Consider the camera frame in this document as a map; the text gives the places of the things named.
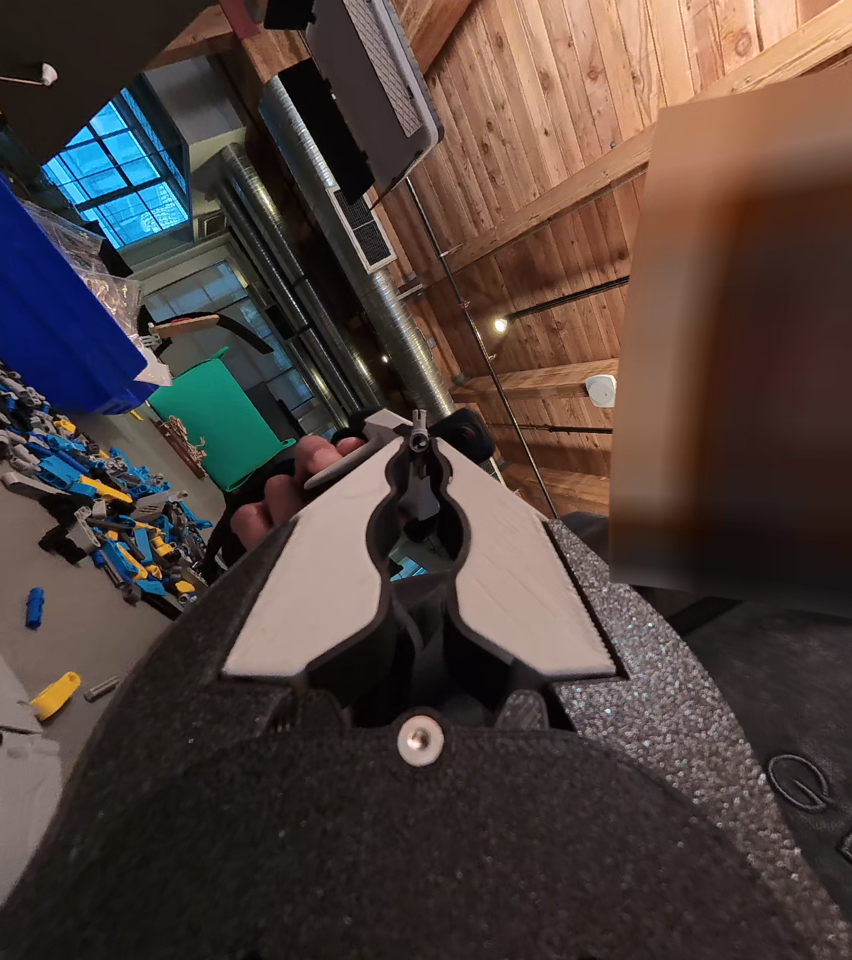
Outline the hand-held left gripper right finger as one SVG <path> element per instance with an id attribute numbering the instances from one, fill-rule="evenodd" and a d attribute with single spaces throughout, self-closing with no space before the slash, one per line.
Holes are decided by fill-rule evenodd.
<path id="1" fill-rule="evenodd" d="M 432 443 L 461 528 L 443 656 L 486 709 L 516 690 L 624 676 L 545 517 L 447 441 Z"/>

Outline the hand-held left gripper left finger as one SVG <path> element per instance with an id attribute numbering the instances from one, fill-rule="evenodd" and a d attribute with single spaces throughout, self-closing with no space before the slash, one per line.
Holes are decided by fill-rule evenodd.
<path id="1" fill-rule="evenodd" d="M 352 710 L 401 710 L 409 638 L 392 599 L 386 557 L 408 442 L 372 451 L 264 543 L 264 584 L 221 667 L 229 682 L 323 690 Z"/>

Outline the pile of small brick parts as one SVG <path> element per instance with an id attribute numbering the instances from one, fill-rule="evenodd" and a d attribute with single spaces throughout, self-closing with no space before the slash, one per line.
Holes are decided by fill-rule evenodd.
<path id="1" fill-rule="evenodd" d="M 131 606 L 176 619 L 205 589 L 204 532 L 186 491 L 117 447 L 102 448 L 0 360 L 0 481 L 54 519 L 38 546 L 91 560 Z"/>

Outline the person's right hand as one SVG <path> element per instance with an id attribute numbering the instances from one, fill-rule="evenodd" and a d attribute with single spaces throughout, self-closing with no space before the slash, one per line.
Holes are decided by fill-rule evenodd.
<path id="1" fill-rule="evenodd" d="M 267 478 L 253 499 L 232 514 L 230 527 L 242 548 L 252 550 L 276 526 L 294 517 L 305 506 L 306 482 L 365 443 L 363 437 L 354 436 L 336 442 L 319 436 L 300 438 L 293 451 L 291 473 L 280 472 Z"/>

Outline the teal plastic bin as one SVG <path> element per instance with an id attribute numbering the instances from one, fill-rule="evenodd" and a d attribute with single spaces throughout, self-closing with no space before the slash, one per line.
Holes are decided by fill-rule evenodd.
<path id="1" fill-rule="evenodd" d="M 175 376 L 148 403 L 162 420 L 180 421 L 188 443 L 205 454 L 204 471 L 229 494 L 297 441 L 276 436 L 223 362 L 227 353 Z"/>

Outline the wooden cutout model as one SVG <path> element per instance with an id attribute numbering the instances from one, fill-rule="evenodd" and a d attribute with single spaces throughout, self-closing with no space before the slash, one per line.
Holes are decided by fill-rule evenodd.
<path id="1" fill-rule="evenodd" d="M 198 445 L 192 443 L 184 423 L 176 416 L 161 418 L 155 421 L 153 426 L 196 478 L 208 478 L 209 474 L 204 463 L 207 454 L 203 438 L 199 440 Z"/>

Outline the white vent grille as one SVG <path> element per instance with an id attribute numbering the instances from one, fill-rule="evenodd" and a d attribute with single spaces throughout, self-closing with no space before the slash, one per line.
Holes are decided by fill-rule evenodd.
<path id="1" fill-rule="evenodd" d="M 373 275 L 396 261 L 396 251 L 366 195 L 348 200 L 338 185 L 327 188 L 339 221 L 347 231 L 363 270 Z"/>

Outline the yellow wedge brick piece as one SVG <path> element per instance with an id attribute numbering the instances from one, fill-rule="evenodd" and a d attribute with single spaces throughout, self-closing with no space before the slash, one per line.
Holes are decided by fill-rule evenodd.
<path id="1" fill-rule="evenodd" d="M 75 671 L 68 671 L 46 685 L 29 701 L 35 719 L 44 723 L 57 714 L 73 697 L 82 683 Z"/>

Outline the small clear plastic bag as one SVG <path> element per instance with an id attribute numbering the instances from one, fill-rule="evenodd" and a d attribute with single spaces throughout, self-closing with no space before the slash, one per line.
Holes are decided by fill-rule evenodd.
<path id="1" fill-rule="evenodd" d="M 142 307 L 141 285 L 134 278 L 120 277 L 108 269 L 101 257 L 104 239 L 30 200 L 23 199 L 21 204 L 122 331 L 136 337 Z"/>

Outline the blue-lit paned window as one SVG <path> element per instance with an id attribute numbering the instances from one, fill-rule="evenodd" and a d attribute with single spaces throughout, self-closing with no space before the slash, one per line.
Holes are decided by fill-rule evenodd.
<path id="1" fill-rule="evenodd" d="M 113 248 L 182 232 L 192 221 L 188 150 L 144 77 L 107 101 L 41 169 L 85 227 Z"/>

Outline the blue plastic bin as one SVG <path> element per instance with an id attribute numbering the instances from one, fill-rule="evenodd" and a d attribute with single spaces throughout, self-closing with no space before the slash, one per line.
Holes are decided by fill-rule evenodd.
<path id="1" fill-rule="evenodd" d="M 120 415 L 156 386 L 147 359 L 0 173 L 0 360 L 51 405 Z"/>

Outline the grey vented unit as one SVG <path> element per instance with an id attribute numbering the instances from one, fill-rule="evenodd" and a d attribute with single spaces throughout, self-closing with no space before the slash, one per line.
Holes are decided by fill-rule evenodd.
<path id="1" fill-rule="evenodd" d="M 389 2 L 268 1 L 253 19 L 303 36 L 307 58 L 280 80 L 348 204 L 387 195 L 443 140 Z"/>

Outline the silver ventilation duct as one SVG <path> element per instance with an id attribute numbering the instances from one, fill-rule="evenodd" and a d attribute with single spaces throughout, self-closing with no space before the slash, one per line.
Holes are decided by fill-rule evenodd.
<path id="1" fill-rule="evenodd" d="M 309 211 L 325 237 L 365 316 L 378 336 L 387 357 L 401 379 L 414 408 L 427 412 L 430 422 L 454 414 L 457 406 L 447 390 L 431 352 L 420 339 L 409 309 L 398 298 L 396 284 L 383 267 L 368 271 L 354 244 L 355 233 L 343 218 L 336 199 L 339 183 L 320 147 L 305 125 L 281 78 L 275 76 L 264 86 L 259 103 L 264 124 L 288 166 Z M 333 354 L 333 373 L 345 373 L 346 404 L 383 402 L 372 373 L 353 342 L 333 322 L 310 278 L 303 271 L 295 239 L 281 217 L 264 182 L 238 146 L 224 147 L 217 155 L 224 177 L 220 198 L 238 216 L 235 226 L 249 222 L 243 240 L 264 245 L 262 253 L 252 252 L 266 278 L 277 281 L 274 288 L 281 306 L 298 316 L 306 309 L 305 320 L 321 334 L 320 344 Z"/>

